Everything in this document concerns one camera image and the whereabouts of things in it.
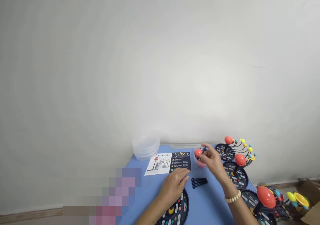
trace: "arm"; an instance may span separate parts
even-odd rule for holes
[[[209,144],[203,144],[202,146],[207,147],[209,150],[205,151],[204,154],[199,157],[221,184],[225,197],[232,198],[236,196],[238,190],[225,172],[219,153]],[[228,205],[237,225],[258,224],[242,198],[233,203],[228,203]]]
[[[164,180],[158,196],[138,218],[134,225],[154,225],[166,210],[174,204],[183,192],[190,173],[185,168],[177,168]]]

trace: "yellow ring planet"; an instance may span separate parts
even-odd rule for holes
[[[293,195],[292,192],[287,192],[287,197],[291,202],[295,202],[296,201],[296,197]]]
[[[300,193],[293,193],[293,194],[299,203],[301,203],[303,206],[309,207],[309,203],[304,196],[302,196]]]

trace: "person's left hand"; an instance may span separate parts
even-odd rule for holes
[[[166,177],[156,198],[163,209],[169,209],[181,196],[189,179],[189,176],[186,177],[188,173],[190,170],[186,168],[177,168]]]

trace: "wooden baseboard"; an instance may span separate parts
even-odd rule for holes
[[[0,224],[61,215],[63,215],[63,208],[47,209],[25,213],[15,213],[0,216]]]
[[[311,180],[314,183],[320,183],[320,180]],[[271,184],[269,186],[272,186],[276,189],[282,189],[282,188],[291,188],[291,187],[300,187],[303,181],[297,181],[297,182],[290,182],[290,183],[279,183],[279,184]]]

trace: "orange ball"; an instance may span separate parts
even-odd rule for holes
[[[244,166],[246,165],[246,158],[241,154],[238,153],[235,157],[234,160],[236,161],[236,164],[238,164],[239,166]]]
[[[197,149],[194,153],[197,157],[199,157],[199,155],[202,154],[202,150],[201,149]]]
[[[232,142],[233,142],[233,139],[232,139],[232,137],[230,137],[230,136],[226,136],[225,138],[224,138],[224,141],[225,141],[225,143],[226,144],[232,144]]]
[[[267,208],[274,208],[276,206],[276,198],[269,190],[269,188],[260,186],[257,189],[257,195],[260,202]]]

